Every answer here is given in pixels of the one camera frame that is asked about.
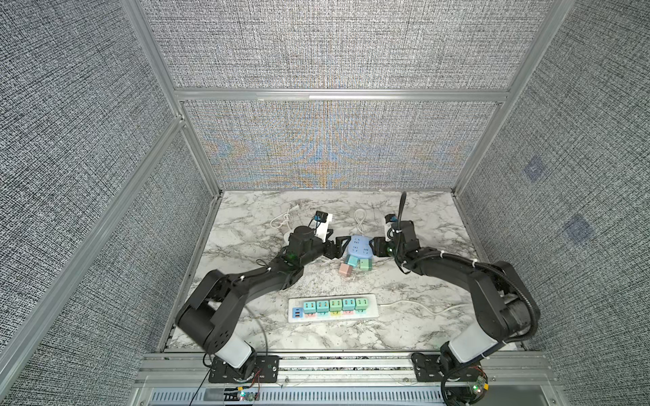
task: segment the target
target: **metal base plate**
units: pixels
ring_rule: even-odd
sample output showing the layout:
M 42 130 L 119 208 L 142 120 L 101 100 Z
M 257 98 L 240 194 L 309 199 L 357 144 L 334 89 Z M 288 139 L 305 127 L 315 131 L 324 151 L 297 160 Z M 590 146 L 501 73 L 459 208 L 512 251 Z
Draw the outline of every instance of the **metal base plate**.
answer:
M 277 355 L 258 355 L 253 367 L 253 374 L 260 370 L 259 375 L 255 382 L 260 383 L 275 383 L 278 380 L 278 363 L 280 357 Z M 246 382 L 237 381 L 238 374 L 232 367 L 224 362 L 216 362 L 210 369 L 210 375 L 207 381 L 210 383 L 229 383 L 240 386 Z
M 439 355 L 425 355 L 422 353 L 413 353 L 413 371 L 418 382 L 440 382 L 443 380 L 443 374 L 437 363 Z M 458 379 L 450 381 L 455 382 L 474 382 L 478 379 L 480 372 L 474 368 L 468 368 L 461 372 Z

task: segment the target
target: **white marble surface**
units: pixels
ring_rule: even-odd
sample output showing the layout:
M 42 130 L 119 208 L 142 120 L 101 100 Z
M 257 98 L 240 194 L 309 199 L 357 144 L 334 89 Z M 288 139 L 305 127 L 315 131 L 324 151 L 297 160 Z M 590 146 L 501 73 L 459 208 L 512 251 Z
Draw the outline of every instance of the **white marble surface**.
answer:
M 397 212 L 399 199 L 399 192 L 226 192 L 191 290 L 213 269 L 239 273 L 259 267 L 256 259 L 274 257 L 288 228 L 273 229 L 268 221 L 296 204 L 300 209 L 293 212 L 293 227 L 307 225 L 318 209 L 334 215 L 334 236 L 358 234 L 354 211 L 363 208 L 366 235 L 380 236 L 384 215 Z M 413 220 L 421 246 L 475 257 L 449 193 L 409 193 L 402 218 Z M 374 293 L 379 303 L 408 299 L 435 312 L 471 304 L 468 292 L 440 279 L 403 275 L 391 258 L 374 258 L 372 271 L 355 269 L 352 277 L 342 277 L 338 269 L 343 259 L 321 257 L 305 267 L 304 276 L 291 288 L 248 304 L 264 325 L 270 349 L 438 349 L 474 320 L 470 305 L 434 316 L 420 306 L 401 303 L 380 308 L 375 320 L 288 323 L 289 298 Z M 235 332 L 253 347 L 264 348 L 260 328 L 245 310 Z M 168 346 L 198 348 L 178 328 Z

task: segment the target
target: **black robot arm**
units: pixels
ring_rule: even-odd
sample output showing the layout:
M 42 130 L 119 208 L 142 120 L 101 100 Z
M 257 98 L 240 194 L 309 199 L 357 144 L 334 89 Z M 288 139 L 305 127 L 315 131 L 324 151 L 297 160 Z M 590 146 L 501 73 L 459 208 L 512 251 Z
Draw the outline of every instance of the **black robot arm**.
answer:
M 328 213 L 316 212 L 315 218 L 327 217 Z M 314 229 L 299 226 L 290 234 L 289 245 L 268 264 L 244 273 L 210 271 L 177 313 L 176 325 L 206 353 L 224 359 L 241 379 L 246 379 L 255 362 L 255 351 L 239 337 L 233 337 L 245 304 L 269 292 L 291 287 L 301 278 L 304 266 L 321 255 L 341 258 L 350 237 L 329 240 L 332 233 L 328 229 L 323 242 L 316 237 Z M 220 303 L 218 308 L 215 309 L 214 303 Z
M 469 291 L 476 314 L 478 327 L 470 325 L 441 346 L 438 370 L 443 398 L 449 405 L 447 380 L 505 344 L 532 337 L 537 331 L 540 308 L 511 264 L 489 264 L 421 247 L 413 222 L 402 220 L 405 202 L 404 192 L 399 214 L 385 217 L 386 235 L 373 238 L 372 252 L 378 257 L 393 257 L 403 273 L 436 277 Z M 412 359 L 418 366 L 421 359 L 416 354 Z

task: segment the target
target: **textured wall panel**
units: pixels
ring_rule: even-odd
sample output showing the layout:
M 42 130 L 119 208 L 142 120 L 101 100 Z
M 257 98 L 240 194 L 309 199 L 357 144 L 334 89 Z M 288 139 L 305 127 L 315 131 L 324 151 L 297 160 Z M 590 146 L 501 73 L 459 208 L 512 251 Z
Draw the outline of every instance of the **textured wall panel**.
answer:
M 648 44 L 646 1 L 579 0 L 460 198 L 574 406 L 648 400 Z
M 490 102 L 187 101 L 224 188 L 450 188 Z
M 177 86 L 507 88 L 551 0 L 142 0 Z
M 119 1 L 0 21 L 1 350 L 172 114 Z
M 179 134 L 2 405 L 124 405 L 163 333 L 210 200 Z

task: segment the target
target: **cable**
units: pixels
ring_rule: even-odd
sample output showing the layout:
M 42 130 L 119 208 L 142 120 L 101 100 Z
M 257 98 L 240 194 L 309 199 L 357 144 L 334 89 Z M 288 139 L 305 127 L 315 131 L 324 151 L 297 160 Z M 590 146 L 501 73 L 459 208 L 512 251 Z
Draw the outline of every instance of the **cable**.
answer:
M 476 268 L 478 270 L 482 271 L 488 271 L 496 275 L 498 278 L 502 279 L 505 283 L 507 283 L 512 289 L 515 291 L 517 296 L 519 296 L 519 299 L 524 303 L 526 306 L 526 309 L 528 310 L 528 314 L 530 315 L 530 327 L 528 328 L 528 331 L 520 336 L 513 336 L 513 337 L 508 337 L 506 338 L 503 342 L 504 344 L 507 344 L 509 342 L 515 342 L 515 341 L 524 341 L 528 340 L 529 338 L 533 337 L 535 333 L 537 332 L 538 328 L 538 319 L 537 319 L 537 314 L 535 313 L 535 309 L 532 307 L 532 303 L 530 302 L 530 299 L 523 294 L 521 289 L 517 285 L 515 285 L 510 278 L 508 278 L 502 271 L 496 269 L 493 265 L 487 264 L 484 262 L 476 262 L 472 261 L 471 259 L 467 259 L 465 257 L 461 257 L 460 255 L 456 254 L 450 254 L 450 253 L 429 253 L 426 255 L 423 255 L 422 257 L 416 258 L 413 261 L 409 263 L 409 265 L 414 265 L 417 262 L 420 262 L 424 259 L 429 259 L 429 258 L 444 258 L 444 259 L 449 259 L 453 260 L 454 262 L 459 262 L 461 264 L 467 265 L 467 266 L 472 266 L 473 268 Z
M 257 259 L 255 260 L 255 263 L 260 266 L 263 266 L 264 268 L 268 268 L 268 262 L 263 259 Z
M 395 242 L 395 253 L 393 254 L 393 257 L 395 258 L 395 264 L 397 265 L 397 268 L 400 268 L 400 271 L 404 275 L 408 275 L 411 273 L 405 272 L 404 269 L 402 268 L 402 264 L 400 264 L 399 259 L 397 259 L 397 251 L 400 248 L 400 243 L 402 241 L 402 213 L 404 212 L 404 205 L 406 204 L 406 192 L 402 192 L 402 197 L 400 197 L 400 208 L 399 211 L 397 212 L 397 229 L 399 232 L 397 233 L 397 241 Z
M 359 218 L 357 213 L 361 211 L 363 213 L 363 217 Z M 365 220 L 366 217 L 366 212 L 365 210 L 359 208 L 354 211 L 354 221 L 357 222 L 356 229 L 361 233 L 361 235 L 365 236 L 365 227 L 363 226 L 363 220 Z
M 280 214 L 279 216 L 274 217 L 273 220 L 271 220 L 271 221 L 268 223 L 268 226 L 271 227 L 272 229 L 276 229 L 276 230 L 277 230 L 277 229 L 279 229 L 280 227 L 282 227 L 283 225 L 286 225 L 286 226 L 291 230 L 291 229 L 293 228 L 293 227 L 291 227 L 291 212 L 292 212 L 293 210 L 296 210 L 296 209 L 299 209 L 299 208 L 300 208 L 300 206 L 298 206 L 298 205 L 295 205 L 295 206 L 293 206 L 293 207 L 290 207 L 289 210 L 287 210 L 286 213 L 282 213 L 282 214 Z M 276 221 L 276 220 L 277 220 L 278 218 L 280 218 L 280 217 L 284 217 L 284 220 L 282 220 L 282 221 L 280 222 L 280 224 L 278 224 L 277 226 L 273 225 L 273 222 Z
M 302 385 L 303 383 L 307 382 L 307 380 L 309 379 L 309 377 L 311 377 L 311 374 L 307 375 L 307 377 L 306 377 L 305 379 L 303 379 L 302 381 L 298 382 L 298 383 L 295 384 L 295 385 L 283 385 L 283 384 L 281 384 L 281 383 L 276 383 L 276 385 L 279 385 L 281 389 L 283 389 L 283 388 L 295 388 L 295 387 L 297 387 L 298 385 Z
M 413 301 L 413 300 L 398 300 L 398 301 L 394 301 L 392 303 L 382 303 L 382 304 L 379 304 L 379 306 L 380 307 L 388 307 L 388 306 L 397 305 L 399 303 L 413 303 L 413 304 L 416 304 L 418 306 L 421 306 L 423 309 L 425 309 L 429 313 L 433 314 L 434 316 L 437 316 L 438 314 L 443 314 L 445 312 L 448 312 L 449 310 L 457 309 L 459 307 L 471 306 L 472 305 L 471 303 L 462 303 L 460 305 L 453 305 L 453 306 L 447 307 L 446 309 L 443 309 L 442 311 L 439 311 L 439 312 L 434 312 L 433 310 L 429 309 L 427 306 L 423 305 L 422 303 L 419 303 L 419 302 Z
M 268 338 L 267 338 L 267 332 L 264 330 L 264 326 L 262 325 L 262 322 L 259 321 L 259 318 L 255 317 L 255 313 L 253 313 L 247 305 L 244 305 L 244 309 L 248 311 L 248 313 L 251 315 L 251 317 L 257 322 L 259 325 L 259 328 L 262 330 L 262 334 L 264 334 L 264 345 L 266 347 L 265 355 L 268 355 Z M 255 400 L 258 399 L 260 392 L 262 391 L 262 386 L 259 384 L 259 380 L 257 381 L 257 394 L 255 395 L 255 399 L 253 403 L 255 403 Z
M 213 362 L 212 360 L 213 360 L 213 358 L 210 358 L 210 365 L 208 365 L 208 364 L 205 363 L 205 356 L 206 355 L 207 355 L 207 353 L 203 354 L 203 361 L 202 361 L 203 366 L 206 367 L 206 368 L 212 368 L 212 362 Z
M 265 344 L 265 346 L 266 346 L 266 352 L 265 352 L 265 355 L 268 355 L 268 339 L 267 339 L 267 332 L 264 330 L 264 326 L 262 325 L 262 322 L 259 321 L 259 319 L 255 316 L 255 313 L 253 313 L 253 311 L 251 311 L 251 310 L 248 308 L 247 305 L 244 305 L 244 309 L 246 309 L 246 311 L 251 315 L 251 317 L 253 318 L 253 320 L 255 320 L 255 321 L 257 322 L 257 324 L 259 325 L 259 328 L 262 330 L 262 334 L 264 334 L 264 344 Z
M 201 390 L 201 387 L 203 386 L 203 383 L 205 382 L 205 380 L 207 379 L 207 376 L 209 374 L 210 374 L 210 369 L 208 369 L 208 371 L 205 373 L 205 377 L 203 377 L 203 381 L 201 381 L 201 384 L 199 385 L 199 387 L 196 388 L 196 392 L 192 395 L 192 399 L 190 399 L 190 403 L 187 406 L 192 406 L 192 402 L 194 401 L 194 398 L 199 393 L 199 390 Z

